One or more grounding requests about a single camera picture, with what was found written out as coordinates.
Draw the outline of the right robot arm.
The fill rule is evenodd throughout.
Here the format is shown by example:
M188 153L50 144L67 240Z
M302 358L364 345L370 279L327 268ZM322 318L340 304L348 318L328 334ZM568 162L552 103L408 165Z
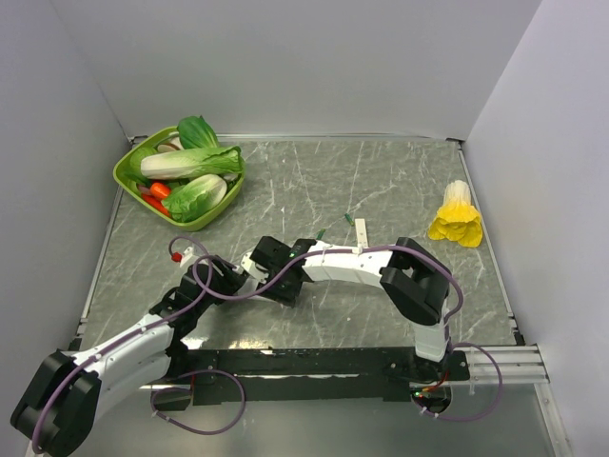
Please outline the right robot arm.
M449 366L445 315L450 272L414 240L398 239L388 249L330 245L299 239L293 246L265 236L240 266L268 300L292 307L303 284L341 281L381 288L415 332L415 365L426 379Z

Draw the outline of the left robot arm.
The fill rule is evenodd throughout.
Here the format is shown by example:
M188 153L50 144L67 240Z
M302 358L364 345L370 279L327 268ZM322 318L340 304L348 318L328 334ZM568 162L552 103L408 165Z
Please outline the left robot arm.
M56 350L33 375L10 416L36 454L69 456L97 419L137 388L186 376L182 340L203 313L243 287L246 274L219 258L192 265L136 324L85 351Z

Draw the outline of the white red remote control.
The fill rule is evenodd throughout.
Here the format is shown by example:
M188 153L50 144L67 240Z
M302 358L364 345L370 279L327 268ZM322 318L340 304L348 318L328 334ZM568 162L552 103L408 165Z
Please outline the white red remote control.
M254 294L254 292L258 290L258 286L259 283L255 279L248 278L238 290L239 295L246 296L249 300L271 303L271 300L264 297L262 294Z

